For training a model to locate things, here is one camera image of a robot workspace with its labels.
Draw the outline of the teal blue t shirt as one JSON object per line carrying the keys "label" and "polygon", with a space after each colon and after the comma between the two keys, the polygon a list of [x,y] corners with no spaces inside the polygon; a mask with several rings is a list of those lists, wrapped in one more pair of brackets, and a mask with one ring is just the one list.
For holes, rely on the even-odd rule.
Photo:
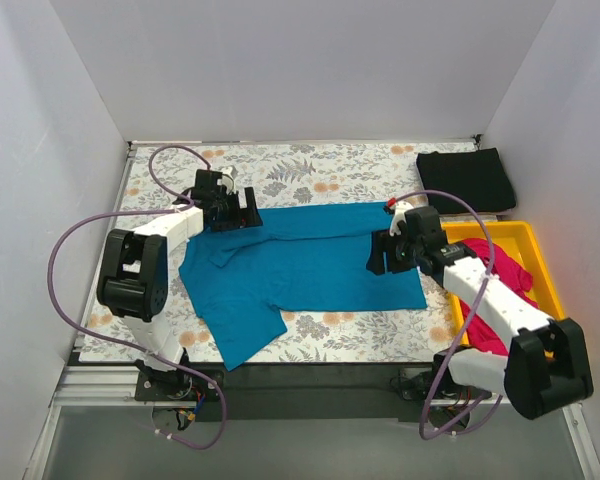
{"label": "teal blue t shirt", "polygon": [[263,209],[263,224],[190,239],[179,276],[223,363],[234,370],[287,330],[284,311],[363,312],[427,306],[417,271],[366,268],[379,203]]}

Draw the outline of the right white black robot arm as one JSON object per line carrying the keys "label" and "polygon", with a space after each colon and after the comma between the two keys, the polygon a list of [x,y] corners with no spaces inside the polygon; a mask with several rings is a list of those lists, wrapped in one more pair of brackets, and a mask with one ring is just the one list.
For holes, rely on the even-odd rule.
{"label": "right white black robot arm", "polygon": [[463,242],[452,243],[437,210],[391,200],[389,228],[371,235],[369,271],[376,275],[419,269],[440,287],[475,308],[507,348],[506,355],[474,346],[437,355],[429,390],[455,397],[466,387],[505,396],[533,420],[594,393],[583,329],[529,304]]}

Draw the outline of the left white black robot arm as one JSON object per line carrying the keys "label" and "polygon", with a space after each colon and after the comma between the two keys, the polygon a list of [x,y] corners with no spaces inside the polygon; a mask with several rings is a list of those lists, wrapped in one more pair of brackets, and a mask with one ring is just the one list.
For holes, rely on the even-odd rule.
{"label": "left white black robot arm", "polygon": [[170,255],[201,233],[262,225],[252,187],[240,193],[229,169],[199,169],[194,185],[178,194],[165,214],[132,230],[108,233],[97,300],[131,332],[143,353],[138,368],[160,373],[158,387],[168,398],[183,399],[193,386],[191,373],[179,366],[184,348],[164,314]]}

